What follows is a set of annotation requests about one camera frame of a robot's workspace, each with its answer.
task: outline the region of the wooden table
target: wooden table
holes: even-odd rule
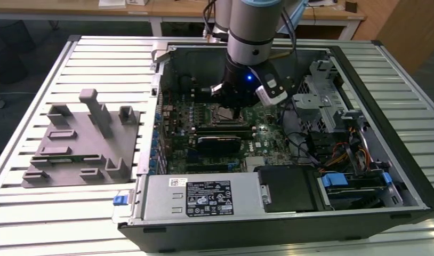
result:
[[[99,0],[4,0],[0,1],[0,19],[148,21],[154,36],[162,36],[162,22],[202,22],[206,5],[207,0],[150,0],[146,6],[127,5],[124,9],[99,10]],[[299,24],[342,26],[339,39],[350,40],[365,18],[363,13],[315,7],[314,11],[304,11]]]

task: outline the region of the floor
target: floor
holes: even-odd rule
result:
[[[20,55],[29,72],[28,77],[15,84],[0,84],[0,96],[5,101],[5,107],[0,109],[0,152],[48,75],[68,36],[73,34],[151,36],[147,22],[60,21],[56,31],[51,29],[47,21],[25,21],[25,26],[37,47],[29,53]],[[166,36],[200,36],[203,29],[196,23],[192,25],[164,23],[162,28]],[[434,101],[434,53],[413,77]]]

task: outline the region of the white sticker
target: white sticker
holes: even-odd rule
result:
[[[274,88],[276,86],[276,83],[275,83],[275,80],[274,79],[271,79],[270,81],[267,81],[267,86],[270,88]]]
[[[170,178],[168,186],[171,187],[184,187],[187,184],[187,178]]]
[[[128,12],[128,14],[147,15],[147,12]]]

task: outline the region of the metal panel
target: metal panel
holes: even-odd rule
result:
[[[17,129],[5,148],[7,161],[0,161],[0,255],[146,255],[122,236],[111,220],[114,211],[111,198],[119,191],[131,189],[132,183],[37,189],[24,189],[19,185],[32,151],[45,132],[44,126],[49,123],[44,114],[51,103],[75,102],[68,104],[71,111],[87,111],[85,106],[73,98],[81,88],[96,88],[100,91],[100,100],[110,102],[108,110],[118,110],[119,106],[130,104],[135,110],[146,112],[142,114],[142,122],[150,120],[151,73],[128,75],[134,74],[130,73],[132,69],[115,69],[118,72],[111,75],[87,72],[79,73],[80,75],[63,75],[59,67],[89,67],[88,70],[99,72],[98,74],[108,74],[106,73],[108,69],[98,67],[150,67],[150,52],[136,51],[148,49],[155,40],[204,42],[199,38],[83,36],[77,42],[79,50],[88,51],[95,46],[104,46],[99,47],[102,52],[69,52],[71,60],[59,61],[56,64],[43,92],[36,97],[37,105],[32,106],[20,125],[23,128],[25,124],[25,127]],[[398,66],[393,68],[391,65],[395,63],[370,42],[303,40],[299,44],[334,44],[343,48],[385,115],[434,185],[434,105],[422,96],[423,92],[418,86],[409,79],[403,79],[407,77],[406,73]],[[150,134],[144,133],[147,130],[140,129],[142,138],[136,141],[136,148],[142,148],[148,140]],[[139,163],[139,158],[140,152],[136,152],[134,163]],[[395,227],[365,240],[274,245],[171,255],[310,254],[434,255],[434,219],[417,225]]]

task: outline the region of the motherboard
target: motherboard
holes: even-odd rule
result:
[[[216,103],[195,103],[184,97],[166,102],[168,174],[250,172],[260,165],[292,164],[278,124],[279,107],[258,103],[234,119]]]

